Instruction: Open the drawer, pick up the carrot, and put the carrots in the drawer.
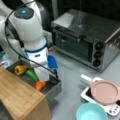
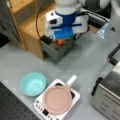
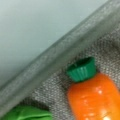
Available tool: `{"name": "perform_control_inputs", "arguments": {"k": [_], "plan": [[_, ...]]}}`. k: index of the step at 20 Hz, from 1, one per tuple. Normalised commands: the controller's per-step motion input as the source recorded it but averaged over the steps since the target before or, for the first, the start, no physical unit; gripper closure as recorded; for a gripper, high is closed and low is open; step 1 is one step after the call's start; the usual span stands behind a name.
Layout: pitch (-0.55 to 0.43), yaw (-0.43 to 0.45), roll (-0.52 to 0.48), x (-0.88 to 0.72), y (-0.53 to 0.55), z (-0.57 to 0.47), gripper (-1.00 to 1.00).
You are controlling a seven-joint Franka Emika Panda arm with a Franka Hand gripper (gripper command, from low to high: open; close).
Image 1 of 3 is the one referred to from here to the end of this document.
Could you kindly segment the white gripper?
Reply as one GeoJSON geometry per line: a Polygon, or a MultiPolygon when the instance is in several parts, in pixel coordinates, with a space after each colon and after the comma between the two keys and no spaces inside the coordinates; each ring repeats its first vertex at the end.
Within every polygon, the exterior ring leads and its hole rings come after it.
{"type": "Polygon", "coordinates": [[[34,69],[37,77],[42,81],[49,80],[49,67],[48,67],[48,50],[43,49],[38,52],[27,52],[27,58],[30,60],[30,65],[34,69]]]}

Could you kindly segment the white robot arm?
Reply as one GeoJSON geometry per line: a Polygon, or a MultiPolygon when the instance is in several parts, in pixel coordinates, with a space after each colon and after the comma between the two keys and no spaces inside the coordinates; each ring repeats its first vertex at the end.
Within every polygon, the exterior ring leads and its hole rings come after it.
{"type": "Polygon", "coordinates": [[[52,70],[48,66],[48,43],[42,26],[42,16],[35,0],[22,0],[12,10],[0,0],[0,46],[9,65],[19,56],[28,60],[38,79],[49,80],[52,70]]]}

